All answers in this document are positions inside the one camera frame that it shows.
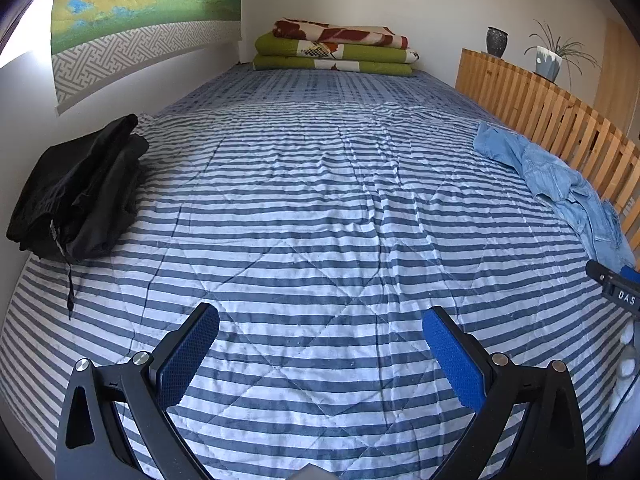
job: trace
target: bright window light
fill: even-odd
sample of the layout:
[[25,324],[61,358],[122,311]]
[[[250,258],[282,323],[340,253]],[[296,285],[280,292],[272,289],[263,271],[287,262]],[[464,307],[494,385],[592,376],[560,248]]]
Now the bright window light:
[[51,7],[53,0],[34,0],[0,52],[0,68],[25,52],[51,59]]

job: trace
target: blue textured pad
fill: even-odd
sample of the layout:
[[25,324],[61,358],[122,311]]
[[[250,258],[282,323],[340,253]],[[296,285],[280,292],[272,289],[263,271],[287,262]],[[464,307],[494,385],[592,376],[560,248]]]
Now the blue textured pad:
[[219,328],[218,311],[210,306],[178,344],[166,364],[158,370],[156,400],[163,410],[180,403],[202,360],[218,336]]
[[486,399],[482,374],[433,309],[422,318],[422,333],[460,403],[478,413]]
[[635,269],[632,269],[629,266],[622,267],[622,270],[620,270],[620,276],[627,280],[631,280],[632,282],[640,283],[640,272],[636,272]]

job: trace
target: stack of folded blankets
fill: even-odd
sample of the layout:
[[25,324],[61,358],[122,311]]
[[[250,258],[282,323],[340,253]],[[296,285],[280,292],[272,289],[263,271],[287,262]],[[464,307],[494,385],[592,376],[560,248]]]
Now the stack of folded blankets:
[[302,20],[278,20],[258,38],[256,70],[314,68],[382,75],[412,74],[418,61],[404,36],[387,27],[337,27]]

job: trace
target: black garment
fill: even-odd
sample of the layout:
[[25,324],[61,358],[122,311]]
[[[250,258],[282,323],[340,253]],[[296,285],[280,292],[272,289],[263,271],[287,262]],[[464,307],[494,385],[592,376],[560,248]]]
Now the black garment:
[[[131,114],[45,151],[15,205],[7,238],[69,266],[109,254],[136,215],[138,159],[148,149],[143,137],[131,134],[137,124]],[[72,300],[69,270],[69,314]]]

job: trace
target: denim jacket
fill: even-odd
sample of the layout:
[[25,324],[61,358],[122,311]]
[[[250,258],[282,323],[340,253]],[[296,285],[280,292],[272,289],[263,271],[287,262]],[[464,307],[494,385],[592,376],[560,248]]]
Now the denim jacket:
[[592,260],[614,272],[625,265],[636,266],[616,210],[608,200],[599,199],[578,171],[525,137],[484,121],[474,148],[516,170],[533,196],[571,226]]

